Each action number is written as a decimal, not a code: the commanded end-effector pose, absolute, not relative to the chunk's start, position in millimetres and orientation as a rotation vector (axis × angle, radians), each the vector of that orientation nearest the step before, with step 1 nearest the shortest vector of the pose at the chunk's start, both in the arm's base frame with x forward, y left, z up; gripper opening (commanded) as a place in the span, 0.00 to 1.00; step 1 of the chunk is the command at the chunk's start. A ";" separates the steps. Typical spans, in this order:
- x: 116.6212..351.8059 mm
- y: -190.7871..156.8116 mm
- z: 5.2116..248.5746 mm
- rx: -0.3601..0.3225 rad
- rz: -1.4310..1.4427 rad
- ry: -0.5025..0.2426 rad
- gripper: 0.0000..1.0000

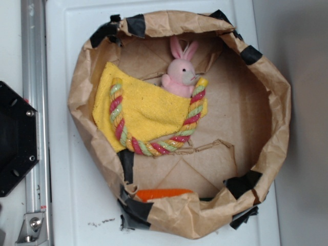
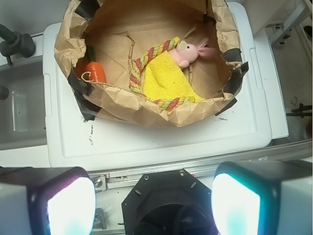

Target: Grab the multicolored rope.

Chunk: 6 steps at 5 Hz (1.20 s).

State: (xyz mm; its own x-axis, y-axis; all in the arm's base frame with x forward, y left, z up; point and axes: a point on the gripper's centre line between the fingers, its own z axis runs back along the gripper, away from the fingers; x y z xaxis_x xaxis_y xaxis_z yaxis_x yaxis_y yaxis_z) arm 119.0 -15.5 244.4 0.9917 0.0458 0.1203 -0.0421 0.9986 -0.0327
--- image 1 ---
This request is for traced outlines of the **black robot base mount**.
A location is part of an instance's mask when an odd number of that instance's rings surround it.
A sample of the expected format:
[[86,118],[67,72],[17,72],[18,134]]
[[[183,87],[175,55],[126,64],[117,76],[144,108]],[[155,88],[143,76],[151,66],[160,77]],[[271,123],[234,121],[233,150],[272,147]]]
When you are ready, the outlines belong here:
[[1,82],[1,197],[38,162],[37,111]]

